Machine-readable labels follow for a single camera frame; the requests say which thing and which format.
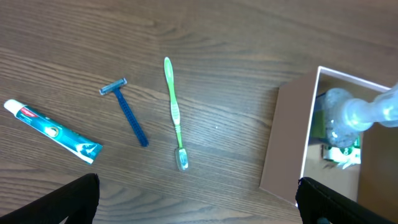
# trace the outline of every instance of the toothpaste cap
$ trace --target toothpaste cap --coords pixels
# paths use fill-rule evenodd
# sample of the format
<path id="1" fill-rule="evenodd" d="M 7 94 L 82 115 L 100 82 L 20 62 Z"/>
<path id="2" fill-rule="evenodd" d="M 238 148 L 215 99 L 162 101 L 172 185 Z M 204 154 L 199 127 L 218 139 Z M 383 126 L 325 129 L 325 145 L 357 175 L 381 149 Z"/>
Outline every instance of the toothpaste cap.
<path id="1" fill-rule="evenodd" d="M 14 114 L 14 116 L 17 116 L 17 113 L 20 109 L 22 109 L 24 106 L 24 104 L 16 101 L 16 100 L 7 100 L 4 103 L 4 108 L 9 110 L 11 113 Z"/>

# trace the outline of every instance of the red colgate logo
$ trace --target red colgate logo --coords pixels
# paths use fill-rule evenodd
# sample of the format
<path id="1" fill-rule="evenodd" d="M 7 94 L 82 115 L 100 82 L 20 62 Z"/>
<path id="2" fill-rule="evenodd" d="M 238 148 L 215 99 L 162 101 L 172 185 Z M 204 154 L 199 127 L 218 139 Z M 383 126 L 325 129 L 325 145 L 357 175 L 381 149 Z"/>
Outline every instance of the red colgate logo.
<path id="1" fill-rule="evenodd" d="M 26 116 L 28 116 L 28 117 L 31 117 L 31 118 L 36 118 L 36 117 L 37 117 L 37 115 L 36 115 L 35 113 L 31 112 L 30 110 L 28 110 L 28 109 L 26 109 L 26 108 L 22 108 L 22 109 L 21 109 L 21 112 L 22 112 L 24 115 L 26 115 Z"/>

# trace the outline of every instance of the toothbrush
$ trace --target toothbrush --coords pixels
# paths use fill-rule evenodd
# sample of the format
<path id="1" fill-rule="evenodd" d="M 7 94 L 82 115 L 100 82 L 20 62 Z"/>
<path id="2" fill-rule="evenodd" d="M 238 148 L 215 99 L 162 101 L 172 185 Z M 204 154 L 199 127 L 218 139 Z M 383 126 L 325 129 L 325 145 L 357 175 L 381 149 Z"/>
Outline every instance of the toothbrush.
<path id="1" fill-rule="evenodd" d="M 175 158 L 180 171 L 186 171 L 188 169 L 188 155 L 187 151 L 182 146 L 180 110 L 178 108 L 177 98 L 175 97 L 174 92 L 173 66 L 168 57 L 164 58 L 164 73 L 166 75 L 167 86 L 169 86 L 170 109 L 178 141 L 178 148 L 175 150 Z"/>

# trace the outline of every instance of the wood grain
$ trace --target wood grain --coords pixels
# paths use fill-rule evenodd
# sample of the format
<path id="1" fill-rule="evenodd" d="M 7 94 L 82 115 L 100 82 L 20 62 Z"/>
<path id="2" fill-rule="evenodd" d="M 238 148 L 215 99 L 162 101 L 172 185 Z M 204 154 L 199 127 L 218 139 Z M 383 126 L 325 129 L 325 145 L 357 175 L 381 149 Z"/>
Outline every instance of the wood grain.
<path id="1" fill-rule="evenodd" d="M 1 160 L 0 216 L 77 178 Z M 292 224 L 191 200 L 157 195 L 145 190 L 127 189 L 101 177 L 100 195 L 94 223 Z"/>
<path id="2" fill-rule="evenodd" d="M 96 172 L 126 189 L 281 222 L 299 222 L 298 210 L 258 190 L 277 88 L 319 64 L 396 81 L 393 0 L 0 4 L 0 101 L 17 99 L 104 145 L 88 166 L 1 108 L 0 158 L 72 177 Z M 175 69 L 187 174 L 175 164 L 165 56 Z M 121 77 L 147 148 L 114 95 L 98 93 Z"/>

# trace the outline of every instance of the teal toothpaste tube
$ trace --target teal toothpaste tube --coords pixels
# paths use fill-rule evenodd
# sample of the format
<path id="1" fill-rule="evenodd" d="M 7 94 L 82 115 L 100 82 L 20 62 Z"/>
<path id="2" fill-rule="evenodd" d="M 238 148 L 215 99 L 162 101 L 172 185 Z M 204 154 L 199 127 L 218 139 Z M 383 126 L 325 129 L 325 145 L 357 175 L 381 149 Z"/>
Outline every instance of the teal toothpaste tube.
<path id="1" fill-rule="evenodd" d="M 4 107 L 13 113 L 16 118 L 32 126 L 50 139 L 53 139 L 56 143 L 89 164 L 93 163 L 95 157 L 102 149 L 102 145 L 74 133 L 56 121 L 36 112 L 30 106 L 16 100 L 7 100 L 4 103 Z"/>

